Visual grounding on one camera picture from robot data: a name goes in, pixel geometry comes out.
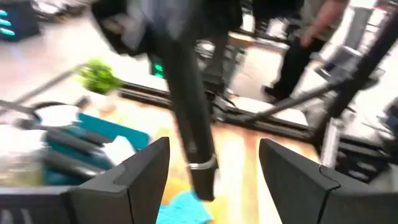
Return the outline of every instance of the person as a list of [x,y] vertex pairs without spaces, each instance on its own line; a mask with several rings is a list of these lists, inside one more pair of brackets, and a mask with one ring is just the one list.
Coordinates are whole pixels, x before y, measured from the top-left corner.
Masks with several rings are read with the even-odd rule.
[[273,87],[262,86],[273,96],[271,103],[289,98],[310,63],[311,54],[321,51],[340,25],[348,0],[304,0],[301,25],[286,51],[279,79]]

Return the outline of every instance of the blue light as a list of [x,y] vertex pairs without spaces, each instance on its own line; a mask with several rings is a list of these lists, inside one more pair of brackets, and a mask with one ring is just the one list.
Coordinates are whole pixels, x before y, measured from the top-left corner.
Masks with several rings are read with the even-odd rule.
[[7,20],[0,19],[0,25],[11,26],[11,23]]
[[6,35],[15,35],[14,31],[12,31],[12,30],[7,30],[7,29],[4,29],[4,28],[0,28],[0,31],[3,34],[6,34]]

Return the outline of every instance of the potted plant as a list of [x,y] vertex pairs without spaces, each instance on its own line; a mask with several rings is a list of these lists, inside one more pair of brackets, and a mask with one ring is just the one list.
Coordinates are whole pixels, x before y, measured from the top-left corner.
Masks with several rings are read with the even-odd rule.
[[88,97],[100,111],[110,111],[115,106],[121,80],[113,75],[112,68],[98,58],[89,60],[79,70],[82,84],[88,90]]

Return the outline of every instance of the blue towel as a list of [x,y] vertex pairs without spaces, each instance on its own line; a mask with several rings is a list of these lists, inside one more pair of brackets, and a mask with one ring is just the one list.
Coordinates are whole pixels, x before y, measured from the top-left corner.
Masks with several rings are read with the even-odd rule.
[[182,192],[170,205],[161,205],[156,224],[206,224],[213,218],[194,192]]

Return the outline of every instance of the table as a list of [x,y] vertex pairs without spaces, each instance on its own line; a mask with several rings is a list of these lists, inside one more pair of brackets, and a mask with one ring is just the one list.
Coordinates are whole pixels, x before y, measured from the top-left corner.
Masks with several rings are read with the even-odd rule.
[[[245,106],[244,101],[244,98],[235,99],[239,106]],[[152,142],[162,136],[168,136],[171,150],[170,167],[162,203],[168,204],[180,192],[191,189],[182,143],[171,111],[119,99],[113,112],[101,113],[88,106],[84,113],[146,132],[151,136]],[[259,141],[262,138],[271,139],[317,161],[313,147],[228,124],[214,124],[211,130],[220,164],[222,186],[222,191],[214,202],[205,202],[205,207],[214,218],[213,223],[282,223],[262,175],[258,159]]]

